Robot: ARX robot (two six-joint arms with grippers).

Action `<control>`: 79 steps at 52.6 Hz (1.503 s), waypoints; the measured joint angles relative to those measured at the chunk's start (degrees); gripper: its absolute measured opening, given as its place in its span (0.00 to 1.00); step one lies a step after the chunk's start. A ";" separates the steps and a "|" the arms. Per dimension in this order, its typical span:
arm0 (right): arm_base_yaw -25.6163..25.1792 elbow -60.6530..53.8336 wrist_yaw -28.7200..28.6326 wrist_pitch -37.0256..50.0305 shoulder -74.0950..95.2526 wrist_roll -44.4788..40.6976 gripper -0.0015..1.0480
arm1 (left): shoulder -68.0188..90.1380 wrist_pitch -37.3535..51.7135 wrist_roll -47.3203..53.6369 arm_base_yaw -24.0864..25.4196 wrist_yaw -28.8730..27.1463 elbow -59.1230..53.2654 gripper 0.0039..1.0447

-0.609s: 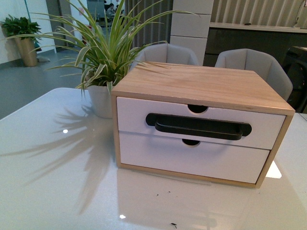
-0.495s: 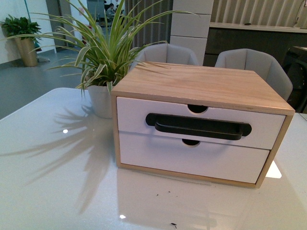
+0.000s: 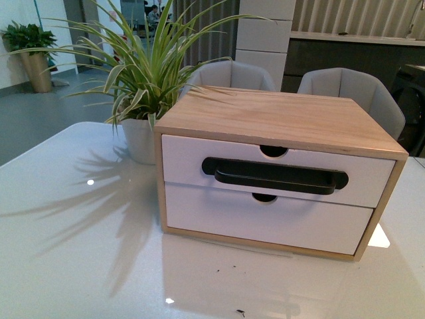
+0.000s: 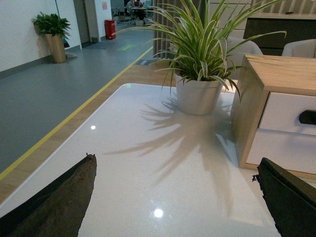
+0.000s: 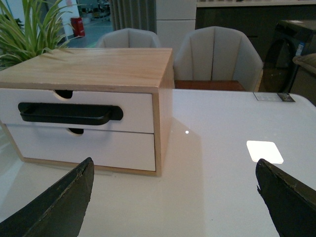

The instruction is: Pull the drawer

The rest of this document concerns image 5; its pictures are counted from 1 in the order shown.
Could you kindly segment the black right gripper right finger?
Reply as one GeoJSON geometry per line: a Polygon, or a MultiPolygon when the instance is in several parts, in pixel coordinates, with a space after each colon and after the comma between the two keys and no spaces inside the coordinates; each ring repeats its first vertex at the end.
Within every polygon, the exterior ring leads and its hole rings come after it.
{"type": "Polygon", "coordinates": [[[256,164],[257,191],[281,237],[316,235],[316,191],[265,159],[256,164]]]}

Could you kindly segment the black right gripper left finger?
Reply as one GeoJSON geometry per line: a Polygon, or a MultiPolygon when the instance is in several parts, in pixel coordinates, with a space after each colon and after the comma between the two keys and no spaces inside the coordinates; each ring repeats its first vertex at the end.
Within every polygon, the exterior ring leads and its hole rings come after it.
{"type": "Polygon", "coordinates": [[[77,237],[90,202],[94,163],[78,166],[0,224],[2,237],[77,237]]]}

